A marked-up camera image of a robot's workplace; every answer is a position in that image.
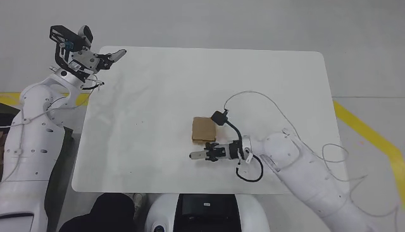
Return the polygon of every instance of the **concrete floor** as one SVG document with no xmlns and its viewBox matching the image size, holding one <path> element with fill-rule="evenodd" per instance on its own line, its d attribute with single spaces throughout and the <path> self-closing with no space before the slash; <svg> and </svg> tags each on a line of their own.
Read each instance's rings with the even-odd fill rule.
<svg viewBox="0 0 405 232">
<path fill-rule="evenodd" d="M 95 51 L 106 45 L 319 51 L 334 99 L 405 154 L 405 0 L 0 0 L 0 92 L 20 92 L 48 76 L 55 65 L 51 25 L 90 26 Z M 77 133 L 84 113 L 69 123 Z M 338 124 L 351 153 L 349 177 L 369 174 L 354 201 L 374 214 L 400 204 L 386 156 Z M 69 188 L 61 223 L 88 212 L 96 197 Z M 272 232 L 328 231 L 293 196 L 258 198 Z M 381 231 L 394 231 L 393 220 L 375 219 Z M 398 224 L 404 231 L 402 209 Z"/>
</svg>

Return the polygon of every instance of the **black cloth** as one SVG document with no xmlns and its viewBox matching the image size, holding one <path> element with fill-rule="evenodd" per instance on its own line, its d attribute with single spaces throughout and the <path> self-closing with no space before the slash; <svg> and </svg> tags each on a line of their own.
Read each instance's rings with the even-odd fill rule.
<svg viewBox="0 0 405 232">
<path fill-rule="evenodd" d="M 104 193 L 97 198 L 89 214 L 67 221 L 59 232 L 135 232 L 134 213 L 130 197 Z"/>
</svg>

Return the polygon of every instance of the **black cable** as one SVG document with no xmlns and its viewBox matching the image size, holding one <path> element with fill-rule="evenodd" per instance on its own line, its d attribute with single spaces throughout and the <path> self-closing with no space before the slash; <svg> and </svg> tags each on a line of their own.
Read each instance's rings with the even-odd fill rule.
<svg viewBox="0 0 405 232">
<path fill-rule="evenodd" d="M 244 180 L 244 181 L 246 181 L 246 182 L 250 182 L 250 183 L 255 183 L 255 182 L 260 181 L 261 178 L 263 177 L 263 173 L 264 173 L 263 163 L 260 161 L 260 159 L 259 159 L 256 155 L 253 155 L 253 158 L 255 158 L 255 159 L 259 162 L 259 164 L 260 164 L 260 170 L 261 170 L 261 171 L 260 171 L 260 176 L 259 176 L 259 178 L 256 178 L 255 180 L 249 180 L 249 179 L 247 179 L 247 178 L 244 178 L 244 177 L 242 177 L 242 176 L 239 174 L 239 168 L 236 167 L 236 176 L 238 176 L 240 179 L 242 179 L 242 180 Z"/>
<path fill-rule="evenodd" d="M 93 85 L 92 87 L 84 87 L 84 88 L 82 88 L 82 90 L 93 90 L 93 89 L 96 89 L 97 87 L 99 87 L 101 85 L 104 85 L 104 82 L 103 83 L 98 83 L 97 85 Z"/>
<path fill-rule="evenodd" d="M 233 128 L 236 131 L 236 134 L 238 134 L 238 139 L 239 139 L 239 154 L 241 156 L 241 158 L 244 160 L 244 154 L 243 154 L 243 149 L 242 149 L 242 135 L 240 134 L 239 129 L 236 128 L 236 126 L 234 126 L 231 122 L 229 122 L 228 120 L 226 120 L 225 122 L 226 124 L 228 124 L 231 128 Z"/>
</svg>

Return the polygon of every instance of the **white cable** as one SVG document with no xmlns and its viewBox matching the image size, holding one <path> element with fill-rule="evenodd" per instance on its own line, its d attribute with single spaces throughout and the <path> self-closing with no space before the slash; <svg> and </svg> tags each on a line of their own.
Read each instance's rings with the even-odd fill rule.
<svg viewBox="0 0 405 232">
<path fill-rule="evenodd" d="M 23 119 L 24 119 L 24 110 L 23 110 L 23 107 L 22 107 L 21 108 L 21 122 L 23 121 Z M 24 132 L 24 124 L 21 125 L 20 144 L 18 145 L 18 158 L 17 158 L 17 161 L 15 163 L 15 166 L 14 166 L 13 170 L 10 172 L 10 174 L 7 177 L 1 179 L 0 185 L 3 184 L 3 182 L 7 181 L 9 179 L 9 177 L 11 177 L 11 175 L 15 172 L 15 170 L 17 169 L 17 167 L 18 167 L 18 165 L 20 163 L 20 158 L 21 158 L 21 154 L 22 154 L 21 145 L 23 143 L 23 132 Z"/>
<path fill-rule="evenodd" d="M 36 116 L 34 116 L 34 117 L 32 117 L 32 118 L 26 118 L 26 119 L 24 118 L 25 121 L 27 121 L 27 123 L 19 123 L 19 124 L 9 125 L 9 126 L 0 126 L 0 128 L 12 128 L 12 127 L 14 127 L 14 126 L 26 125 L 26 124 L 29 124 L 33 119 L 36 119 L 36 118 L 38 118 L 39 116 L 42 116 L 42 115 L 47 114 L 47 113 L 50 113 L 50 112 L 52 112 L 52 111 L 76 109 L 76 108 L 80 107 L 81 105 L 83 105 L 84 103 L 86 103 L 86 101 L 89 100 L 91 94 L 93 93 L 93 91 L 94 91 L 95 89 L 96 89 L 96 88 L 94 88 L 93 90 L 91 90 L 91 92 L 89 93 L 89 95 L 87 96 L 87 98 L 86 98 L 82 103 L 80 103 L 78 106 L 74 106 L 74 107 L 61 107 L 61 108 L 51 108 L 50 110 L 44 111 L 43 113 L 40 113 L 40 114 L 38 114 L 38 115 L 36 115 Z"/>
<path fill-rule="evenodd" d="M 230 96 L 230 97 L 225 101 L 225 103 L 224 103 L 224 105 L 223 105 L 223 109 L 226 110 L 227 103 L 228 103 L 228 101 L 230 101 L 232 98 L 234 98 L 234 97 L 236 97 L 236 96 L 238 96 L 238 95 L 240 95 L 240 94 L 248 94 L 248 93 L 262 95 L 263 97 L 267 98 L 271 103 L 273 103 L 273 105 L 278 109 L 278 112 L 280 112 L 280 114 L 284 117 L 284 119 L 286 119 L 287 122 L 290 124 L 290 126 L 294 129 L 294 131 L 295 131 L 295 133 L 296 133 L 298 139 L 299 139 L 317 158 L 321 159 L 321 160 L 325 163 L 325 166 L 326 166 L 326 168 L 328 169 L 329 174 L 330 174 L 331 176 L 333 176 L 336 180 L 341 181 L 341 182 L 349 182 L 349 181 L 359 180 L 359 183 L 357 183 L 357 184 L 351 189 L 351 191 L 349 192 L 350 201 L 351 201 L 351 202 L 353 203 L 353 205 L 354 205 L 355 207 L 357 207 L 361 212 L 363 212 L 364 214 L 366 214 L 366 215 L 368 215 L 368 216 L 371 216 L 371 217 L 386 217 L 386 216 L 389 216 L 390 214 L 394 213 L 395 232 L 398 232 L 397 215 L 398 215 L 398 211 L 399 211 L 399 205 L 395 206 L 394 209 L 392 209 L 390 212 L 388 212 L 388 213 L 386 213 L 386 214 L 375 215 L 375 214 L 370 214 L 369 212 L 364 211 L 362 208 L 360 208 L 357 204 L 354 203 L 354 201 L 353 201 L 353 199 L 352 199 L 352 197 L 351 197 L 351 196 L 352 196 L 352 193 L 353 193 L 353 191 L 357 188 L 357 186 L 359 186 L 360 183 L 362 183 L 362 182 L 366 179 L 366 177 L 367 177 L 368 175 L 360 176 L 360 177 L 358 177 L 358 178 L 351 178 L 351 179 L 348 179 L 348 180 L 342 180 L 342 179 L 336 177 L 336 176 L 332 173 L 332 170 L 329 168 L 329 166 L 328 166 L 327 163 L 328 163 L 328 162 L 344 162 L 344 161 L 346 161 L 347 158 L 349 157 L 349 151 L 348 151 L 345 147 L 340 146 L 340 145 L 338 145 L 338 144 L 334 144 L 334 143 L 326 143 L 325 145 L 322 146 L 322 157 L 318 156 L 318 154 L 315 153 L 315 152 L 313 151 L 313 149 L 311 149 L 304 141 L 301 140 L 301 137 L 299 136 L 296 127 L 294 126 L 294 124 L 292 124 L 292 122 L 288 119 L 288 117 L 286 117 L 286 115 L 281 111 L 281 109 L 279 108 L 279 106 L 277 105 L 277 103 L 276 103 L 273 99 L 271 99 L 270 97 L 268 97 L 267 95 L 262 94 L 261 92 L 256 92 L 256 91 L 253 91 L 253 90 L 245 90 L 245 91 L 243 91 L 243 92 L 238 92 L 238 93 L 236 93 L 236 94 Z M 345 158 L 343 158 L 343 160 L 340 160 L 340 161 L 330 161 L 330 160 L 326 160 L 326 159 L 325 159 L 325 147 L 328 146 L 328 145 L 333 145 L 333 146 L 336 146 L 336 147 L 341 148 L 341 149 L 346 153 Z"/>
<path fill-rule="evenodd" d="M 75 107 L 66 107 L 66 108 L 52 108 L 51 110 L 47 110 L 47 111 L 45 111 L 45 112 L 43 112 L 43 113 L 41 113 L 41 114 L 38 114 L 37 116 L 34 116 L 33 118 L 30 118 L 30 119 L 25 119 L 25 118 L 24 118 L 24 111 L 23 111 L 23 107 L 22 107 L 22 108 L 21 108 L 21 122 L 27 121 L 27 123 L 20 123 L 20 124 L 15 124 L 15 125 L 10 125 L 10 126 L 0 126 L 0 128 L 12 128 L 12 127 L 14 127 L 14 126 L 22 126 L 22 128 L 21 128 L 21 135 L 20 135 L 20 145 L 19 145 L 19 148 L 18 148 L 19 152 L 18 152 L 17 162 L 16 162 L 16 164 L 15 164 L 14 169 L 10 172 L 10 174 L 9 174 L 7 177 L 5 177 L 4 179 L 2 178 L 2 180 L 1 180 L 1 182 L 0 182 L 0 185 L 1 185 L 3 182 L 7 181 L 7 179 L 9 179 L 9 177 L 15 172 L 15 170 L 17 169 L 17 167 L 18 167 L 18 165 L 19 165 L 19 163 L 20 163 L 20 158 L 21 158 L 21 153 L 22 153 L 21 145 L 22 145 L 22 142 L 23 142 L 24 125 L 31 123 L 33 119 L 36 119 L 36 118 L 38 118 L 39 116 L 44 115 L 44 114 L 46 114 L 46 113 L 50 113 L 51 111 L 62 110 L 62 109 L 75 109 L 75 108 L 78 108 L 79 106 L 83 105 L 86 101 L 89 100 L 89 97 L 91 96 L 91 94 L 93 93 L 93 91 L 94 91 L 95 89 L 96 89 L 96 88 L 94 88 L 93 90 L 91 90 L 91 92 L 90 92 L 90 94 L 87 96 L 87 98 L 86 98 L 82 103 L 80 103 L 78 106 L 75 106 Z M 10 98 L 14 99 L 15 101 L 17 101 L 17 100 L 16 100 L 15 98 L 13 98 L 12 96 L 3 95 L 3 94 L 0 94 L 0 96 L 10 97 Z"/>
</svg>

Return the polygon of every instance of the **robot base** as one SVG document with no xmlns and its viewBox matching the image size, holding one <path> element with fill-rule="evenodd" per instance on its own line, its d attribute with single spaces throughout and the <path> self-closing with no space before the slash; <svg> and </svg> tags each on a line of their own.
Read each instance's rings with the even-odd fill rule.
<svg viewBox="0 0 405 232">
<path fill-rule="evenodd" d="M 145 232 L 270 232 L 252 195 L 164 194 L 147 215 Z"/>
</svg>

